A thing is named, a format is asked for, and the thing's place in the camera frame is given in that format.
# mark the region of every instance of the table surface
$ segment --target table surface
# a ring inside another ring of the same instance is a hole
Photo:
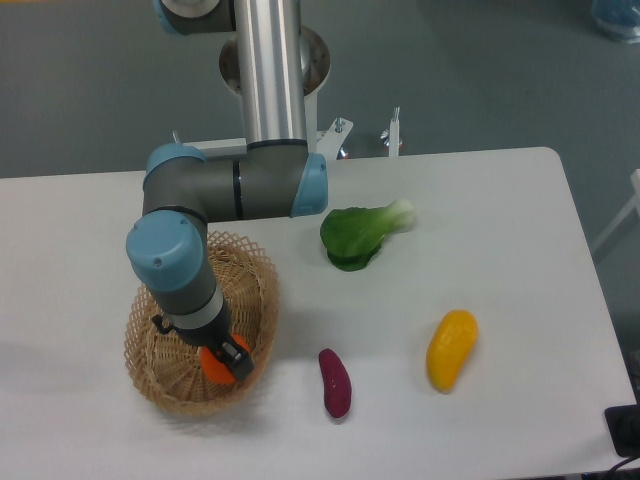
[[[325,258],[322,216],[218,224],[277,266],[264,377],[200,420],[132,386],[123,339],[139,285],[124,240],[142,172],[0,180],[0,477],[515,478],[617,461],[603,410],[634,401],[559,158],[549,149],[329,165],[329,208],[398,197],[418,222],[370,266]],[[475,314],[455,390],[424,373],[437,322]],[[353,405],[332,421],[317,354],[342,357]]]

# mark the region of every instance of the silver metal tube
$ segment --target silver metal tube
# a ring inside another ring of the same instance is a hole
[[[305,140],[299,0],[236,0],[247,145]]]

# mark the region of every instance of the metal bracket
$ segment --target metal bracket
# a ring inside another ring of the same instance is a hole
[[[353,122],[338,117],[325,132],[316,147],[316,152],[321,154],[327,162],[337,160],[342,145],[353,128]]]

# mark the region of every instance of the fake vegetable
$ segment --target fake vegetable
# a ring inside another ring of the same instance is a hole
[[[318,355],[324,382],[324,406],[333,418],[344,417],[351,408],[351,380],[340,357],[329,348]]]
[[[453,389],[477,338],[478,324],[471,313],[452,310],[444,316],[427,350],[427,373],[437,390]]]
[[[331,263],[351,272],[367,266],[387,234],[409,228],[414,221],[409,200],[396,200],[386,207],[332,210],[320,226],[320,238]]]
[[[245,342],[241,335],[232,333],[231,336],[242,348],[251,353],[249,345],[247,345],[247,342]],[[231,385],[237,381],[224,363],[220,362],[208,348],[202,347],[200,349],[200,366],[202,367],[204,376],[207,377],[207,380],[210,382],[221,385]]]

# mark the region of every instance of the yellow fruit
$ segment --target yellow fruit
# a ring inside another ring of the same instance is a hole
[[[427,350],[427,374],[437,390],[451,391],[477,338],[478,324],[471,313],[452,310],[444,316]]]

